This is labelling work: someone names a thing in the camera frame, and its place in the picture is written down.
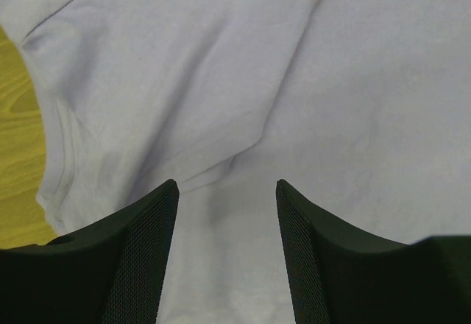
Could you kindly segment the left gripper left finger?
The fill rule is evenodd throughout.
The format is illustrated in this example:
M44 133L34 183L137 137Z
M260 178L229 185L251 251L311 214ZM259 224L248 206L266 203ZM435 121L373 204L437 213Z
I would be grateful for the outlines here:
M179 190L168 180L45 245L1 252L3 323L154 323Z

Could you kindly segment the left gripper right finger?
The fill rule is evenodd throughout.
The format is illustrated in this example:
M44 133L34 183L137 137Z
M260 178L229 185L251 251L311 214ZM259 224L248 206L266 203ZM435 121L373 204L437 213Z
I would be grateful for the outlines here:
M468 323L470 238L401 244L313 204L285 180L277 215L297 323Z

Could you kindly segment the purple t shirt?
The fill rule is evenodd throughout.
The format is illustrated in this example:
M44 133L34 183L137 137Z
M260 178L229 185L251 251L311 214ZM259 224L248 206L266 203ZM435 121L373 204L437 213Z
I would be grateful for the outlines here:
M397 242L470 232L470 0L1 0L60 235L168 179L158 323L292 323L285 179Z

